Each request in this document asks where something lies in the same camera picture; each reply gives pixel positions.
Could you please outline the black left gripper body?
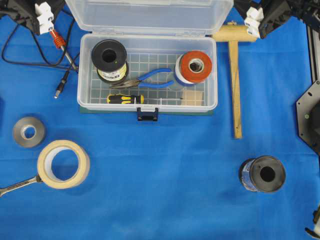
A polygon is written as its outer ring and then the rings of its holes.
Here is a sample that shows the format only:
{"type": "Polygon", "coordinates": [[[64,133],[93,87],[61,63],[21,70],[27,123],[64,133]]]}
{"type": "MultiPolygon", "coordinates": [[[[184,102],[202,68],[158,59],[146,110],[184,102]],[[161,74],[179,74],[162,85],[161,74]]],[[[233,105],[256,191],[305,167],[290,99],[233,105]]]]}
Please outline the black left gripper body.
{"type": "Polygon", "coordinates": [[[65,5],[64,0],[2,0],[0,16],[8,16],[36,35],[54,29],[57,15],[65,5]]]}

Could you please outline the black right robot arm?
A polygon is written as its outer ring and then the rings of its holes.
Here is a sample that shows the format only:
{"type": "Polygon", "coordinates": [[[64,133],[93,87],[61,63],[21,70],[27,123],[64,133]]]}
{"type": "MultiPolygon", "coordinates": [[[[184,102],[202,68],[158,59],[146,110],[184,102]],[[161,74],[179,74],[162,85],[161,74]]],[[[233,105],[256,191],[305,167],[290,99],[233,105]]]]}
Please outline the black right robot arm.
{"type": "Polygon", "coordinates": [[[311,86],[296,101],[299,137],[320,152],[320,2],[318,0],[236,0],[247,32],[260,39],[295,17],[307,26],[311,86]]]}

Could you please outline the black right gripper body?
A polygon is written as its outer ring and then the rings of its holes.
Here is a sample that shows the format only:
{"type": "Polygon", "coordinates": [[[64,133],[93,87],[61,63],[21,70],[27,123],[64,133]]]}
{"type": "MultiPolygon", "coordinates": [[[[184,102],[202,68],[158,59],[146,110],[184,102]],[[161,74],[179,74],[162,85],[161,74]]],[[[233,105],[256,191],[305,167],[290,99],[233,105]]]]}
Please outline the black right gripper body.
{"type": "Polygon", "coordinates": [[[259,39],[266,38],[292,16],[286,0],[236,0],[234,8],[243,18],[247,33],[259,39]]]}

